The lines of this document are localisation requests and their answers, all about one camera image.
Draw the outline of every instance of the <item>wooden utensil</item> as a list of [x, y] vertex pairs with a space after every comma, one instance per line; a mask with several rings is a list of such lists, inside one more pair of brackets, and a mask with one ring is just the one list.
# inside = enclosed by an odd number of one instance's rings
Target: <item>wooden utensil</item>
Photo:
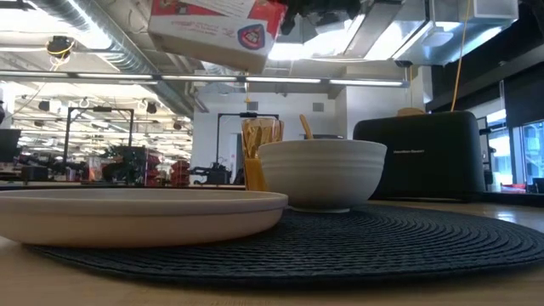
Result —
[[300, 115], [300, 122], [303, 124], [304, 132], [306, 133], [307, 139], [313, 139], [314, 135], [312, 134], [312, 130], [309, 128], [308, 121], [306, 120], [305, 115]]

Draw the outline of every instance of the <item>placemat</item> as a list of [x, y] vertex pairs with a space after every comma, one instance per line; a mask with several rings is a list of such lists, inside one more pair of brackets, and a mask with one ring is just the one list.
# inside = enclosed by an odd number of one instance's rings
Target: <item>placemat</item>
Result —
[[544, 235], [491, 218], [369, 205], [286, 211], [271, 230], [235, 241], [150, 249], [30, 246], [109, 275], [204, 286], [363, 286], [505, 270], [544, 259]]

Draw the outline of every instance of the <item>plate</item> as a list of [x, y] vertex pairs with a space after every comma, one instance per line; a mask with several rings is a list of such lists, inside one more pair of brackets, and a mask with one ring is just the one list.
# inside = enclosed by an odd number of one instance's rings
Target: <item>plate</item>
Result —
[[253, 191], [3, 191], [0, 235], [57, 247], [182, 246], [267, 230], [286, 205], [286, 195]]

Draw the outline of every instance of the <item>ceiling light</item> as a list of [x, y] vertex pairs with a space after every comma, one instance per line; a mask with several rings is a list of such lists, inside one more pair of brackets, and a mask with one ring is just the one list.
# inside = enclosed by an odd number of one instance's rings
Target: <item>ceiling light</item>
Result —
[[47, 100], [42, 100], [40, 101], [40, 103], [37, 105], [37, 108], [40, 110], [40, 111], [49, 111], [50, 109], [50, 103], [49, 101]]
[[248, 82], [288, 82], [288, 83], [306, 83], [317, 84], [320, 83], [320, 79], [312, 78], [295, 78], [295, 77], [266, 77], [266, 76], [248, 76], [246, 77]]
[[403, 82], [396, 81], [372, 81], [372, 80], [330, 80], [333, 85], [346, 86], [381, 86], [381, 87], [402, 87]]
[[78, 73], [80, 78], [115, 79], [115, 80], [152, 80], [152, 75], [134, 75], [124, 73]]
[[120, 85], [157, 85], [158, 81], [119, 81]]
[[147, 112], [150, 113], [151, 115], [156, 114], [157, 108], [156, 108], [155, 103], [154, 103], [154, 102], [148, 102], [148, 103], [147, 103], [147, 108], [145, 109], [145, 111], [147, 111]]
[[236, 76], [162, 76], [166, 81], [236, 82]]
[[179, 131], [181, 130], [181, 128], [183, 127], [183, 123], [181, 123], [181, 121], [176, 121], [173, 123], [173, 129], [175, 129], [176, 131]]
[[79, 107], [83, 107], [83, 108], [87, 108], [89, 107], [91, 104], [90, 102], [87, 100], [87, 97], [83, 98], [83, 100], [81, 100], [81, 102], [79, 102]]
[[0, 71], [3, 77], [68, 77], [65, 72], [52, 71]]
[[38, 47], [38, 46], [0, 47], [0, 52], [42, 52], [42, 51], [45, 51], [45, 50], [46, 50], [45, 47]]
[[[130, 123], [130, 120], [125, 119], [105, 119], [108, 122]], [[157, 120], [134, 120], [133, 123], [159, 123]]]

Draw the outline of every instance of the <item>white ceramic bowl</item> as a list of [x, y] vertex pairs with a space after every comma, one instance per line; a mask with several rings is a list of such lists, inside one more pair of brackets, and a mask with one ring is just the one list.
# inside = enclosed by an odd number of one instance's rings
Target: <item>white ceramic bowl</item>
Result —
[[300, 210], [345, 212], [367, 201], [382, 177], [387, 147], [368, 141], [315, 139], [259, 148], [269, 190]]
[[0, 192], [0, 235], [60, 247], [168, 247], [224, 241], [274, 226], [287, 197], [228, 190]]

